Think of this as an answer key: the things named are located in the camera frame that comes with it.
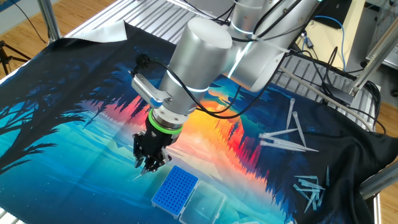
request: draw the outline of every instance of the black cable bundle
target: black cable bundle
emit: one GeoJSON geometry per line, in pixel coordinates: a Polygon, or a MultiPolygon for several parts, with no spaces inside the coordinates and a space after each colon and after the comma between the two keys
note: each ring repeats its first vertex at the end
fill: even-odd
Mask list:
{"type": "Polygon", "coordinates": [[[13,0],[10,0],[15,6],[18,7],[18,9],[25,15],[26,19],[29,21],[29,23],[32,25],[33,29],[36,31],[37,36],[39,36],[40,40],[46,44],[46,41],[42,38],[42,36],[40,36],[39,32],[37,32],[37,29],[35,26],[33,26],[33,23],[30,21],[29,17],[27,17],[26,13],[21,9],[21,7],[19,7],[17,5],[17,3],[15,3],[13,0]]]}
{"type": "MultiPolygon", "coordinates": [[[[264,22],[264,20],[268,17],[268,15],[270,13],[272,13],[278,6],[280,6],[281,3],[283,3],[284,0],[278,1],[276,2],[257,22],[256,26],[254,27],[253,30],[253,34],[256,34],[258,28],[260,27],[261,23],[264,22]]],[[[257,35],[259,38],[264,37],[273,27],[275,27],[285,16],[287,16],[299,3],[301,2],[301,0],[296,0],[291,6],[289,6],[287,9],[285,9],[283,15],[281,15],[274,23],[271,24],[270,27],[268,27],[264,32],[262,32],[261,34],[257,35]]],[[[314,16],[316,16],[319,12],[321,12],[323,10],[323,8],[325,8],[326,4],[324,4],[321,8],[316,9],[315,12],[313,12],[313,14],[311,15],[310,19],[307,21],[309,22],[314,16]]],[[[283,34],[279,34],[275,37],[270,37],[270,38],[266,38],[264,40],[271,40],[277,37],[281,37],[283,35],[287,35],[289,33],[292,33],[296,30],[299,29],[303,29],[305,26],[307,26],[307,23],[303,24],[302,26],[299,26],[297,28],[294,28],[292,30],[288,30],[286,32],[284,32],[283,34]]],[[[252,42],[252,41],[256,41],[251,39],[250,37],[246,37],[247,39],[239,39],[239,38],[235,38],[232,37],[233,40],[238,41],[238,42],[252,42]]]]}
{"type": "Polygon", "coordinates": [[[181,81],[181,79],[167,65],[165,65],[162,62],[159,62],[159,61],[156,61],[156,60],[152,60],[147,55],[139,55],[136,58],[136,62],[137,62],[137,66],[130,73],[133,78],[134,78],[135,74],[138,72],[138,70],[141,69],[141,68],[147,68],[150,64],[160,65],[160,66],[164,67],[165,69],[167,69],[170,72],[170,74],[176,79],[176,81],[178,81],[178,83],[185,90],[185,92],[187,92],[189,97],[199,106],[199,108],[197,108],[197,110],[203,111],[206,114],[208,114],[208,115],[210,115],[210,116],[212,116],[214,118],[218,118],[218,119],[232,119],[232,118],[237,118],[238,116],[241,116],[243,113],[245,113],[248,109],[250,109],[260,99],[261,95],[266,90],[266,87],[264,87],[261,90],[260,94],[258,94],[258,96],[253,100],[253,102],[251,102],[250,105],[247,106],[245,109],[243,109],[241,112],[236,113],[236,114],[231,115],[231,116],[220,116],[220,115],[217,115],[217,114],[227,111],[232,106],[232,104],[235,102],[235,100],[237,99],[237,97],[239,95],[239,91],[241,89],[240,86],[238,87],[238,90],[237,90],[237,92],[235,94],[235,97],[233,98],[232,102],[227,106],[227,108],[225,108],[225,109],[223,109],[221,111],[209,111],[199,102],[198,99],[195,98],[195,96],[191,93],[191,91],[187,88],[187,86],[183,83],[183,81],[181,81]]]}
{"type": "MultiPolygon", "coordinates": [[[[317,71],[317,75],[320,77],[320,79],[321,79],[321,81],[322,81],[321,87],[322,87],[323,92],[326,94],[326,96],[329,96],[330,98],[332,98],[332,99],[335,100],[335,101],[340,101],[339,99],[337,99],[336,97],[333,96],[332,92],[331,92],[331,91],[328,89],[328,87],[325,85],[325,83],[326,83],[326,82],[325,82],[325,79],[328,81],[329,84],[331,84],[331,81],[330,81],[329,76],[328,76],[328,72],[330,71],[331,65],[333,64],[333,61],[334,61],[334,59],[335,59],[335,57],[336,57],[336,54],[337,54],[337,47],[335,47],[335,49],[333,50],[332,54],[330,55],[330,58],[329,58],[329,61],[328,61],[328,63],[327,63],[327,67],[326,67],[325,77],[323,77],[322,74],[320,73],[320,71],[319,71],[319,69],[318,69],[318,67],[317,67],[317,65],[316,65],[316,63],[315,63],[315,59],[312,57],[311,52],[309,52],[309,51],[307,51],[307,50],[301,50],[301,51],[298,51],[298,52],[296,52],[296,53],[299,54],[299,53],[303,53],[303,52],[309,54],[309,56],[310,56],[310,61],[313,63],[313,66],[315,67],[315,70],[317,71]]],[[[343,71],[339,71],[339,72],[342,73],[342,74],[344,74],[346,77],[349,77],[349,78],[352,79],[352,80],[355,80],[355,79],[356,79],[356,77],[353,77],[353,76],[350,75],[348,72],[343,72],[343,71]]],[[[380,123],[380,122],[377,120],[377,118],[379,117],[380,106],[381,106],[381,95],[380,95],[380,91],[379,91],[379,89],[377,88],[377,86],[376,86],[373,82],[370,82],[370,81],[367,81],[367,82],[366,82],[364,88],[365,88],[368,92],[370,92],[370,94],[372,94],[372,99],[373,99],[374,107],[375,107],[375,110],[374,110],[374,111],[375,111],[375,112],[374,112],[375,117],[373,117],[373,116],[371,116],[370,114],[368,114],[368,113],[366,113],[366,112],[364,112],[364,111],[361,111],[361,110],[359,110],[359,109],[351,108],[351,107],[349,107],[349,106],[347,106],[347,108],[349,108],[349,109],[351,109],[351,110],[358,111],[358,112],[360,112],[360,113],[362,113],[362,114],[365,114],[365,115],[368,116],[369,118],[373,119],[373,120],[375,121],[375,123],[373,124],[373,126],[375,126],[376,123],[378,123],[378,124],[381,126],[381,128],[383,129],[384,134],[386,134],[386,128],[384,127],[384,125],[383,125],[382,123],[380,123]]]]}
{"type": "Polygon", "coordinates": [[[189,6],[191,6],[192,8],[194,8],[196,11],[202,13],[202,14],[205,15],[205,16],[210,17],[210,18],[211,18],[210,20],[215,21],[216,23],[218,23],[218,24],[221,25],[221,26],[224,25],[224,24],[229,25],[229,23],[228,23],[228,18],[230,17],[230,15],[232,14],[232,12],[234,11],[234,8],[235,8],[235,3],[234,3],[227,11],[225,11],[224,13],[222,13],[220,16],[214,18],[213,16],[211,16],[211,15],[209,15],[209,14],[206,14],[206,13],[203,12],[202,10],[198,9],[197,7],[195,7],[193,4],[189,3],[187,0],[183,0],[183,1],[184,1],[185,3],[187,3],[189,6]],[[221,19],[223,16],[225,16],[227,13],[229,13],[229,14],[228,14],[228,16],[225,18],[225,20],[220,20],[220,19],[221,19]]]}

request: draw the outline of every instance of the metal table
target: metal table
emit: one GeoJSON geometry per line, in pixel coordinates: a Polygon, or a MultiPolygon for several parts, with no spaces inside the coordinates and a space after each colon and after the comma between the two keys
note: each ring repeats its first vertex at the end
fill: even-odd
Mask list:
{"type": "MultiPolygon", "coordinates": [[[[75,30],[71,31],[65,37],[72,37],[88,30],[108,26],[116,21],[124,20],[132,26],[136,26],[145,30],[148,33],[156,35],[157,37],[177,44],[182,34],[183,28],[185,27],[187,22],[194,17],[200,16],[204,15],[200,15],[199,13],[194,12],[193,8],[187,6],[181,1],[176,0],[118,0],[88,21],[86,21],[85,23],[83,23],[81,26],[77,27],[75,30]]],[[[284,66],[286,69],[290,70],[292,73],[299,77],[310,80],[317,85],[321,84],[321,80],[316,75],[315,68],[312,62],[309,60],[296,56],[290,56],[282,62],[282,66],[284,66]]],[[[324,73],[325,69],[325,67],[319,65],[319,70],[321,71],[321,73],[324,73]]],[[[353,86],[352,80],[342,77],[335,72],[329,72],[329,76],[331,81],[333,82],[334,87],[347,93],[353,86]]],[[[317,102],[320,102],[322,100],[322,98],[320,98],[314,92],[310,91],[305,86],[300,85],[295,80],[292,80],[290,77],[283,73],[277,73],[272,79],[272,83],[275,83],[276,85],[279,85],[289,91],[292,91],[311,100],[317,102]]],[[[374,116],[374,103],[372,101],[371,94],[365,89],[362,89],[357,94],[351,107],[363,110],[374,116]]],[[[347,115],[344,111],[340,109],[337,110],[348,116],[348,118],[356,122],[358,125],[365,128],[364,125],[353,116],[347,115]]],[[[373,125],[373,120],[371,118],[368,118],[366,115],[363,115],[361,113],[359,114],[365,120],[367,120],[369,124],[373,125]]],[[[374,203],[375,223],[381,223],[379,222],[378,215],[380,214],[380,200],[378,196],[375,198],[374,203]]],[[[7,217],[7,215],[11,214],[1,210],[0,222],[3,221],[4,217],[7,217]]],[[[11,221],[11,223],[22,224],[22,222],[18,219],[11,221]]]]}

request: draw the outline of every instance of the blue cable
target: blue cable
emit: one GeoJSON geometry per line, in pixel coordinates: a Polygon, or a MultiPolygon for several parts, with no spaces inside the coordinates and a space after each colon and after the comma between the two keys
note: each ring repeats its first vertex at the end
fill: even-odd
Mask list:
{"type": "Polygon", "coordinates": [[[301,48],[302,50],[304,50],[305,43],[307,43],[307,35],[304,38],[303,47],[301,48]]]}
{"type": "Polygon", "coordinates": [[[331,19],[333,21],[335,21],[337,24],[340,25],[341,30],[343,31],[343,40],[341,41],[341,57],[343,58],[343,70],[346,71],[346,60],[344,59],[344,36],[345,36],[345,32],[344,32],[344,27],[343,25],[336,20],[335,18],[329,17],[329,16],[315,16],[314,18],[325,18],[325,19],[331,19]]]}

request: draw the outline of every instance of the black cable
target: black cable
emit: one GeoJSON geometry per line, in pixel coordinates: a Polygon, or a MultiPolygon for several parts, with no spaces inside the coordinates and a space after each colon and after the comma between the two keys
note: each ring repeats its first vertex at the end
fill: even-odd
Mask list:
{"type": "Polygon", "coordinates": [[[226,18],[225,18],[225,20],[220,24],[221,26],[222,25],[224,25],[224,24],[226,24],[226,21],[228,20],[228,18],[231,16],[231,14],[232,14],[232,12],[234,11],[234,9],[235,9],[235,3],[231,6],[231,8],[229,9],[229,14],[228,14],[228,16],[226,16],[226,18]]]}
{"type": "Polygon", "coordinates": [[[364,111],[361,111],[361,110],[359,110],[359,109],[355,109],[355,108],[352,108],[352,107],[349,107],[349,106],[347,106],[347,108],[350,109],[350,110],[358,111],[358,112],[360,112],[360,113],[362,113],[362,114],[365,114],[366,116],[370,117],[370,118],[373,119],[377,124],[380,125],[380,127],[383,129],[383,134],[386,134],[386,133],[387,133],[386,127],[384,127],[384,125],[383,125],[380,121],[378,121],[376,118],[374,118],[373,116],[371,116],[371,115],[368,114],[367,112],[364,112],[364,111]]]}
{"type": "Polygon", "coordinates": [[[252,41],[256,41],[256,40],[253,40],[253,39],[250,39],[250,38],[248,38],[248,39],[239,39],[239,38],[236,38],[236,37],[232,37],[232,40],[235,40],[235,41],[238,41],[238,42],[252,42],[252,41]]]}
{"type": "Polygon", "coordinates": [[[321,87],[321,85],[318,85],[318,84],[316,84],[316,83],[314,83],[314,82],[311,82],[310,80],[307,80],[307,79],[305,79],[305,78],[303,78],[303,77],[300,77],[300,76],[298,76],[298,75],[295,75],[296,77],[298,77],[298,78],[300,78],[301,80],[304,80],[304,81],[306,81],[306,82],[309,82],[310,84],[312,84],[312,85],[315,85],[315,86],[317,86],[317,87],[321,87]]]}
{"type": "Polygon", "coordinates": [[[333,96],[333,94],[332,94],[332,92],[329,90],[329,88],[328,88],[326,85],[324,85],[325,79],[323,79],[323,76],[322,76],[321,72],[319,71],[319,69],[318,69],[318,67],[317,67],[317,65],[316,65],[316,63],[315,63],[315,59],[312,57],[311,52],[309,52],[309,51],[307,51],[307,50],[299,50],[297,53],[302,53],[302,52],[305,52],[305,53],[309,54],[309,56],[310,56],[310,58],[311,58],[310,60],[311,60],[311,62],[313,63],[313,66],[315,67],[315,70],[317,71],[317,74],[318,74],[320,80],[322,81],[322,89],[323,89],[323,91],[325,92],[325,94],[326,94],[327,96],[329,96],[330,98],[332,98],[333,100],[337,100],[337,99],[333,96]]]}
{"type": "Polygon", "coordinates": [[[318,58],[317,53],[315,52],[315,50],[314,50],[313,48],[311,48],[311,50],[312,50],[312,52],[315,54],[317,60],[319,60],[319,58],[318,58]]]}
{"type": "Polygon", "coordinates": [[[30,21],[29,17],[27,17],[27,15],[25,14],[25,12],[17,5],[17,3],[14,2],[14,0],[10,0],[12,3],[14,3],[14,5],[16,5],[18,7],[19,10],[21,10],[21,12],[25,15],[26,19],[30,22],[30,24],[32,25],[33,29],[35,29],[36,34],[39,36],[40,40],[42,40],[42,42],[44,44],[47,44],[46,41],[44,41],[44,39],[40,36],[39,32],[37,32],[37,29],[35,26],[33,26],[33,23],[30,21]]]}
{"type": "Polygon", "coordinates": [[[285,16],[287,16],[299,3],[301,0],[296,0],[286,11],[281,15],[275,22],[273,22],[264,32],[258,35],[258,37],[264,37],[272,28],[274,28],[285,16]]]}
{"type": "Polygon", "coordinates": [[[270,38],[266,38],[266,39],[264,39],[264,40],[272,40],[272,39],[275,39],[275,38],[278,38],[278,37],[282,37],[282,36],[284,36],[284,35],[287,35],[287,34],[290,34],[290,33],[294,32],[294,31],[296,31],[296,30],[299,30],[299,29],[303,28],[304,26],[305,26],[305,25],[302,25],[302,26],[300,26],[300,27],[298,27],[298,28],[292,29],[292,30],[290,30],[290,31],[286,31],[286,32],[284,32],[283,34],[279,34],[279,35],[276,35],[276,36],[273,36],[273,37],[270,37],[270,38]]]}
{"type": "Polygon", "coordinates": [[[183,83],[183,81],[181,81],[180,77],[178,77],[171,68],[169,68],[167,65],[163,64],[162,62],[158,62],[155,60],[151,60],[148,56],[143,55],[141,58],[137,58],[136,60],[137,62],[137,66],[134,68],[133,72],[131,73],[131,75],[134,77],[134,75],[137,73],[138,69],[140,69],[141,67],[147,67],[149,64],[157,64],[160,65],[164,68],[166,68],[170,74],[178,81],[178,83],[181,85],[181,87],[185,90],[185,92],[187,92],[188,96],[200,107],[200,109],[203,110],[203,112],[205,112],[206,114],[214,117],[214,118],[218,118],[218,119],[232,119],[232,118],[237,118],[238,116],[241,116],[243,113],[245,113],[248,109],[250,109],[262,96],[262,94],[265,92],[265,90],[267,89],[267,87],[265,86],[260,94],[258,94],[258,96],[253,100],[253,102],[247,106],[245,109],[243,109],[241,112],[236,113],[234,115],[231,116],[219,116],[217,114],[214,114],[214,112],[212,111],[208,111],[199,101],[198,99],[195,98],[195,96],[191,93],[191,91],[187,88],[187,86],[183,83]]]}
{"type": "Polygon", "coordinates": [[[238,87],[238,89],[236,90],[236,93],[235,93],[234,98],[232,99],[231,103],[230,103],[226,108],[224,108],[224,109],[221,110],[221,111],[211,111],[211,112],[212,112],[213,114],[220,114],[220,113],[224,113],[225,111],[227,111],[227,110],[235,103],[235,100],[237,99],[240,90],[241,90],[241,86],[238,87]]]}
{"type": "Polygon", "coordinates": [[[355,71],[350,71],[350,72],[345,72],[345,73],[355,73],[355,72],[360,72],[360,71],[363,71],[364,69],[363,68],[361,68],[361,69],[358,69],[358,70],[355,70],[355,71]]]}
{"type": "Polygon", "coordinates": [[[275,10],[275,8],[276,7],[278,7],[279,6],[279,4],[281,4],[282,2],[283,2],[284,0],[281,0],[281,1],[277,1],[260,19],[259,19],[259,21],[257,22],[257,24],[256,24],[256,26],[254,27],[254,30],[253,30],[253,34],[256,34],[256,31],[258,30],[258,28],[260,27],[260,25],[262,24],[262,22],[264,22],[264,20],[266,19],[266,17],[270,14],[270,13],[272,13],[274,10],[275,10]]]}
{"type": "Polygon", "coordinates": [[[333,49],[333,51],[332,51],[332,53],[330,55],[329,61],[328,61],[328,66],[326,68],[326,72],[325,72],[326,79],[328,80],[329,84],[331,84],[331,85],[332,85],[332,83],[331,83],[330,78],[329,78],[329,70],[331,68],[331,65],[333,65],[333,62],[335,61],[335,58],[336,58],[336,55],[337,55],[337,50],[338,50],[337,47],[335,47],[333,49]]]}
{"type": "MultiPolygon", "coordinates": [[[[309,54],[310,61],[313,63],[313,66],[315,67],[315,70],[317,71],[317,74],[318,74],[318,76],[320,77],[320,79],[322,81],[322,88],[323,88],[323,91],[325,92],[325,94],[328,95],[330,98],[332,98],[334,100],[338,100],[338,99],[336,99],[333,96],[333,94],[330,92],[328,87],[326,85],[324,85],[325,80],[323,79],[323,77],[322,77],[322,75],[321,75],[321,73],[320,73],[320,71],[319,71],[319,69],[318,69],[318,67],[317,67],[317,65],[315,63],[315,61],[314,61],[314,59],[312,57],[312,54],[309,51],[307,51],[307,50],[301,50],[301,51],[298,51],[297,53],[299,54],[299,53],[302,53],[302,52],[305,52],[305,53],[309,54]]],[[[340,73],[345,74],[345,75],[347,75],[347,77],[351,77],[351,79],[355,80],[355,77],[349,75],[346,72],[340,71],[340,73]]],[[[371,116],[370,117],[377,122],[377,119],[378,119],[379,113],[380,113],[380,107],[381,107],[381,94],[380,94],[379,88],[373,82],[370,82],[370,81],[367,81],[365,83],[364,88],[372,95],[372,100],[374,102],[374,108],[375,108],[375,110],[374,110],[375,111],[375,117],[374,118],[371,117],[371,116]]]]}
{"type": "Polygon", "coordinates": [[[218,20],[221,19],[221,17],[225,16],[227,13],[229,13],[229,15],[227,16],[227,18],[225,18],[225,20],[223,22],[225,22],[231,15],[231,12],[233,11],[233,9],[235,8],[235,3],[224,13],[222,13],[220,16],[218,16],[217,18],[214,18],[214,20],[218,20]]]}
{"type": "Polygon", "coordinates": [[[183,0],[185,3],[187,3],[189,6],[191,6],[192,8],[194,8],[196,11],[198,11],[198,12],[200,12],[200,13],[202,13],[203,15],[205,15],[205,16],[208,16],[208,17],[210,17],[211,18],[211,20],[213,20],[213,21],[218,21],[218,22],[222,22],[221,20],[219,20],[219,19],[216,19],[216,18],[214,18],[213,16],[210,16],[210,15],[208,15],[208,14],[206,14],[206,13],[204,13],[202,10],[200,10],[200,9],[198,9],[197,7],[195,7],[193,4],[191,4],[191,3],[189,3],[187,0],[183,0]]]}
{"type": "MultiPolygon", "coordinates": [[[[283,34],[279,34],[279,35],[276,35],[276,36],[273,36],[273,37],[266,38],[266,39],[264,39],[264,41],[265,41],[265,40],[272,40],[272,39],[275,39],[275,38],[282,37],[282,36],[284,36],[284,35],[290,34],[290,33],[294,32],[294,31],[296,31],[296,30],[299,30],[299,29],[303,28],[304,26],[305,26],[305,25],[302,25],[302,26],[300,26],[300,27],[298,27],[298,28],[294,28],[294,29],[292,29],[292,30],[286,31],[286,32],[284,32],[283,34]]],[[[248,39],[239,39],[239,38],[235,38],[235,37],[232,37],[232,40],[235,40],[235,41],[238,41],[238,42],[252,42],[252,41],[257,41],[257,40],[253,40],[253,39],[250,39],[250,38],[248,38],[248,39]]]]}

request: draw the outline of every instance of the clear plastic pipette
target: clear plastic pipette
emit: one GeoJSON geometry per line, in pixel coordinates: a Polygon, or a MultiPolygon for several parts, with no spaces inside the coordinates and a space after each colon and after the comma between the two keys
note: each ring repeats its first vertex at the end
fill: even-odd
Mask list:
{"type": "Polygon", "coordinates": [[[294,102],[295,102],[295,99],[291,98],[290,99],[289,113],[287,114],[286,130],[288,130],[288,128],[289,128],[290,119],[292,119],[292,111],[293,111],[294,102]]]}
{"type": "Polygon", "coordinates": [[[302,194],[307,200],[310,200],[310,198],[308,198],[308,196],[305,195],[305,193],[300,189],[300,187],[298,187],[296,184],[294,184],[293,187],[296,189],[296,191],[302,194]]]}
{"type": "Polygon", "coordinates": [[[264,133],[264,134],[259,134],[260,138],[266,138],[266,137],[271,137],[271,136],[275,136],[278,134],[286,134],[286,133],[291,133],[293,131],[297,131],[297,128],[294,129],[288,129],[288,130],[283,130],[283,131],[275,131],[273,133],[264,133]]]}
{"type": "Polygon", "coordinates": [[[294,176],[294,177],[297,177],[297,178],[308,178],[308,179],[313,179],[313,180],[316,180],[316,181],[317,181],[317,185],[319,184],[319,181],[318,181],[318,177],[317,177],[317,176],[299,176],[299,175],[297,175],[297,176],[294,176]]]}
{"type": "MultiPolygon", "coordinates": [[[[316,200],[318,200],[317,197],[319,198],[319,193],[315,193],[315,199],[316,200]]],[[[314,210],[314,211],[317,210],[317,203],[315,202],[315,200],[312,200],[312,210],[314,210]]]]}
{"type": "Polygon", "coordinates": [[[298,133],[300,134],[301,141],[303,142],[304,147],[307,147],[307,145],[305,144],[304,134],[303,134],[303,131],[301,129],[300,122],[299,122],[299,116],[297,115],[296,111],[294,111],[292,113],[292,115],[294,117],[294,120],[296,121],[297,129],[298,129],[298,133]]]}
{"type": "Polygon", "coordinates": [[[312,201],[315,199],[316,193],[312,193],[310,201],[308,202],[307,206],[305,207],[304,213],[307,211],[309,206],[312,204],[312,201]]]}
{"type": "Polygon", "coordinates": [[[308,148],[308,147],[299,145],[299,144],[297,144],[297,143],[290,142],[290,141],[286,141],[286,140],[279,139],[279,138],[264,137],[264,139],[272,140],[272,141],[274,141],[274,143],[276,143],[276,144],[281,144],[281,145],[286,145],[286,146],[292,146],[292,147],[295,147],[295,148],[297,148],[297,149],[303,149],[303,150],[305,150],[305,151],[319,152],[318,150],[310,149],[310,148],[308,148]]]}
{"type": "Polygon", "coordinates": [[[132,181],[135,181],[135,180],[137,180],[138,178],[140,178],[140,177],[142,177],[142,175],[141,174],[139,174],[136,178],[134,178],[132,181]]]}
{"type": "Polygon", "coordinates": [[[298,181],[299,181],[299,182],[301,183],[301,185],[304,186],[304,187],[313,187],[313,188],[316,188],[316,189],[324,190],[323,187],[321,187],[321,186],[319,186],[319,185],[317,185],[317,184],[313,184],[313,183],[311,183],[311,182],[308,182],[308,181],[306,181],[306,180],[299,179],[298,181]]]}
{"type": "Polygon", "coordinates": [[[322,192],[321,197],[318,201],[318,207],[321,207],[322,201],[323,201],[323,196],[325,196],[325,191],[322,192]]]}
{"type": "Polygon", "coordinates": [[[329,187],[330,185],[330,179],[329,179],[329,166],[326,170],[326,186],[329,187]]]}
{"type": "Polygon", "coordinates": [[[305,152],[304,150],[297,149],[297,148],[292,147],[292,146],[284,146],[284,145],[281,145],[281,144],[273,144],[273,143],[269,143],[269,142],[266,142],[266,141],[260,141],[260,145],[261,146],[276,147],[276,148],[279,148],[279,149],[286,149],[286,150],[290,150],[290,151],[305,152]]]}
{"type": "Polygon", "coordinates": [[[315,193],[319,193],[321,192],[320,189],[300,189],[302,192],[315,192],[315,193]]]}

